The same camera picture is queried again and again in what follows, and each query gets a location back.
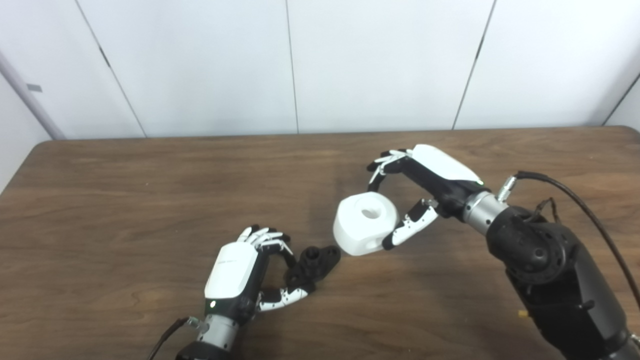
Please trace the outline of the white and black left hand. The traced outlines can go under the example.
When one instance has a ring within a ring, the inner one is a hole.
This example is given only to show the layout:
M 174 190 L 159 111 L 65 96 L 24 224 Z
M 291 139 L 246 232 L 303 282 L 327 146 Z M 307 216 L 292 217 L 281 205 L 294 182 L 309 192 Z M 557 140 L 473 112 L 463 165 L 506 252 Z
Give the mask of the white and black left hand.
M 272 255 L 280 255 L 289 269 L 298 263 L 289 242 L 290 237 L 276 228 L 254 224 L 222 246 L 204 289 L 205 315 L 224 317 L 242 327 L 257 313 L 281 309 L 315 292 L 312 282 L 263 287 Z

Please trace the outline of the white and black right hand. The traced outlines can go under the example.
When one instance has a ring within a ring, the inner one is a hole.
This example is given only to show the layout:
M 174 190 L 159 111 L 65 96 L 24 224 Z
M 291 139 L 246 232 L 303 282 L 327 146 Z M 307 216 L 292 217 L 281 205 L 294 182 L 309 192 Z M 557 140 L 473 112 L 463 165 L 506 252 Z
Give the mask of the white and black right hand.
M 387 150 L 368 164 L 366 170 L 372 173 L 368 192 L 377 193 L 389 174 L 404 174 L 431 196 L 419 199 L 382 239 L 381 246 L 387 251 L 406 242 L 438 217 L 463 222 L 468 201 L 488 191 L 469 167 L 431 145 Z

